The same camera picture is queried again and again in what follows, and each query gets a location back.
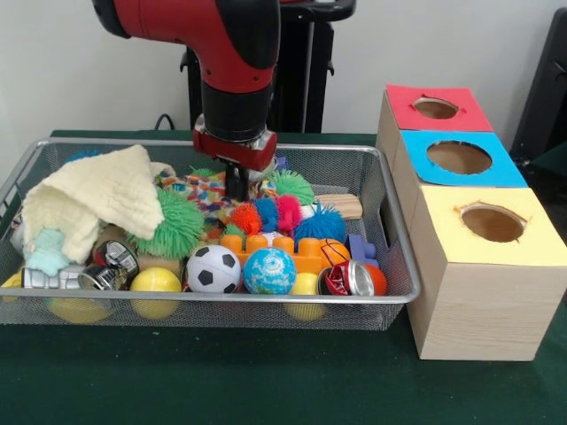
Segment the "black stand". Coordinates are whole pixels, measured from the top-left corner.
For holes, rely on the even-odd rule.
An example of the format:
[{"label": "black stand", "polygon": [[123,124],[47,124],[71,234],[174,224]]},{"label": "black stand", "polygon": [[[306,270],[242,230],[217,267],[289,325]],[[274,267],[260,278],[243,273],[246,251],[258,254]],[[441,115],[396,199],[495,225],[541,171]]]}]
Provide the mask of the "black stand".
[{"label": "black stand", "polygon": [[[321,133],[327,73],[334,74],[334,30],[330,22],[347,19],[356,0],[334,3],[282,4],[280,55],[268,128],[285,133]],[[181,71],[187,66],[190,125],[202,113],[201,71],[191,49],[183,54]]]},{"label": "black stand", "polygon": [[567,140],[567,9],[553,18],[510,151],[531,161]]}]

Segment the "orange spiky ball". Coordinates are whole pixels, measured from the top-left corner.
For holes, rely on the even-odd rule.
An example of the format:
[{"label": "orange spiky ball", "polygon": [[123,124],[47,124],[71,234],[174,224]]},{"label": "orange spiky ball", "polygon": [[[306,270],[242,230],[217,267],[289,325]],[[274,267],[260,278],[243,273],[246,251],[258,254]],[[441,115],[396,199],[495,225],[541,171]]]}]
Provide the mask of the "orange spiky ball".
[{"label": "orange spiky ball", "polygon": [[230,222],[241,228],[247,235],[258,235],[262,230],[262,218],[251,204],[242,204],[235,208]]}]

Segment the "wire mesh basket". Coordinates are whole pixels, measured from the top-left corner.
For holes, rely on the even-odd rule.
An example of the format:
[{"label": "wire mesh basket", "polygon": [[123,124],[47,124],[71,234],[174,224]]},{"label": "wire mesh basket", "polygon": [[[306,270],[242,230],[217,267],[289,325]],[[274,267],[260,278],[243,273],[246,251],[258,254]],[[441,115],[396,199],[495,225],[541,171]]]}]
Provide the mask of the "wire mesh basket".
[{"label": "wire mesh basket", "polygon": [[[23,264],[10,237],[12,219],[27,192],[73,156],[85,151],[107,153],[132,144],[142,144],[152,161],[171,165],[179,175],[187,174],[191,166],[220,167],[188,142],[51,138],[30,146],[0,189],[0,282]],[[1,288],[0,323],[386,330],[402,306],[417,297],[420,282],[384,156],[370,147],[292,144],[279,145],[277,153],[312,183],[316,195],[351,193],[359,197],[363,216],[349,220],[347,230],[377,247],[377,260],[388,281],[385,296]]]}]

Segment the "black cable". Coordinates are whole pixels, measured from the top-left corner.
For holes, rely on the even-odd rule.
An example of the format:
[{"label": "black cable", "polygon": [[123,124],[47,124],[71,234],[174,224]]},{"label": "black cable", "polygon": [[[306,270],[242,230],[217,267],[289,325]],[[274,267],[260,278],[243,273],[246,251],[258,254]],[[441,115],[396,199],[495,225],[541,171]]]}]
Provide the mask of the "black cable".
[{"label": "black cable", "polygon": [[167,115],[166,113],[162,113],[159,118],[158,121],[156,122],[156,125],[153,127],[154,130],[159,130],[159,126],[161,126],[161,122],[163,120],[167,120],[167,122],[169,123],[169,129],[171,130],[175,130],[175,124],[173,122],[173,120],[171,119],[171,117],[169,115]]}]

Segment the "yellow box lid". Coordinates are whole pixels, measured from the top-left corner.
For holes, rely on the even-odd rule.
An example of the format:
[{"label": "yellow box lid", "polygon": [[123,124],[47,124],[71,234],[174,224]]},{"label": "yellow box lid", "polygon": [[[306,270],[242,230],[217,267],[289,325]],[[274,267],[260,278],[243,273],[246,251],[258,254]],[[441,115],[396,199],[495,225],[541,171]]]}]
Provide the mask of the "yellow box lid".
[{"label": "yellow box lid", "polygon": [[447,261],[567,266],[567,247],[531,189],[422,189]]}]

